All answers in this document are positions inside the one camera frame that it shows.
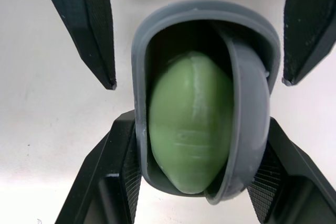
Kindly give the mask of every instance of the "green soap bar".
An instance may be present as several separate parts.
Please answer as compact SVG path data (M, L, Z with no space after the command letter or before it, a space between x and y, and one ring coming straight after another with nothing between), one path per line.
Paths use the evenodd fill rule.
M179 191L203 192L225 164L233 103L232 81L200 52L181 56L158 80L149 108L152 152Z

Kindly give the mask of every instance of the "green egg-shaped object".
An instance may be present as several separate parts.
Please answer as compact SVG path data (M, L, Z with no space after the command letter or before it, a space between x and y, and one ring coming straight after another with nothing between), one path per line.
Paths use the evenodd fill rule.
M186 194L203 192L228 158L233 83L206 55L188 52L157 81L149 107L152 152Z

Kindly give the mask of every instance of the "gray plastic cup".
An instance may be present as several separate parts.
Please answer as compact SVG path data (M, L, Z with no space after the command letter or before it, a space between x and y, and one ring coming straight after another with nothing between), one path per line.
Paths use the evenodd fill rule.
M177 55L178 50L211 48L212 44L219 45L218 57L228 58L226 63L230 64L234 84L232 140L227 163L214 182L201 194L187 195L172 185L153 157L147 109L157 66ZM135 130L145 180L166 193L206 197L213 205L241 193L252 182L265 151L269 96L279 62L276 31L262 16L242 6L213 0L187 1L150 15L138 28L132 45Z

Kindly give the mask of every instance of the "gray rubber holder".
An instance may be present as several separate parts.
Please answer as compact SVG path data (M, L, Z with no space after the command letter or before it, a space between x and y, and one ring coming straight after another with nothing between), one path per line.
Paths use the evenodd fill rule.
M147 128L146 51L158 32L191 20L211 20L230 54L234 83L234 124L225 174L198 195L178 191L163 174L150 148ZM249 36L227 24L247 28ZM244 38L256 38L249 43ZM280 62L280 42L272 25L259 14L222 1L187 1L164 7L150 15L137 30L132 45L132 73L135 100L136 139L141 172L153 187L166 193L205 196L210 204L231 199L253 180L265 151L269 128L269 95Z

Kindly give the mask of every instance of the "white surface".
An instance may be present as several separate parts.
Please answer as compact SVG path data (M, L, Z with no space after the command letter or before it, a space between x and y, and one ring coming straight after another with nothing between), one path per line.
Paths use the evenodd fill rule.
M118 88L80 60L50 0L0 0L0 223L54 223L80 165L133 108L130 46L140 22L178 0L111 0ZM227 0L264 15L282 37L285 0ZM299 86L276 84L271 113L336 186L335 56ZM258 223L247 193L211 207L142 183L136 223Z

